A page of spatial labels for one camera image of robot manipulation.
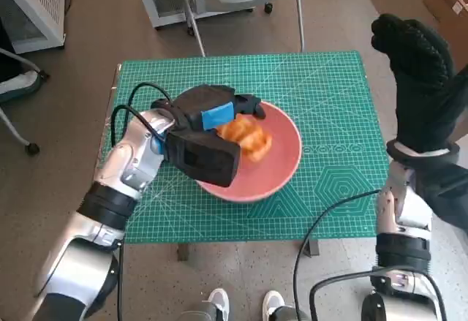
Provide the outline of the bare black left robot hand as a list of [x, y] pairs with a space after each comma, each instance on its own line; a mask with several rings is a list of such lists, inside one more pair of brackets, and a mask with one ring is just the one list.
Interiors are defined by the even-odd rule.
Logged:
[[228, 124], [238, 114], [266, 118], [261, 98], [253, 94], [237, 94], [234, 88], [224, 85], [200, 85], [186, 90], [174, 101], [191, 128], [207, 131]]

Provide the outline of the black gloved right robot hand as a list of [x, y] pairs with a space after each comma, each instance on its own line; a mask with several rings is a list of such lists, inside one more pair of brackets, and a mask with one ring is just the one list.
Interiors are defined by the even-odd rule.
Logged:
[[467, 69], [456, 71], [448, 43], [418, 20], [381, 14], [371, 31], [396, 81], [396, 141], [420, 154], [447, 148], [467, 106]]

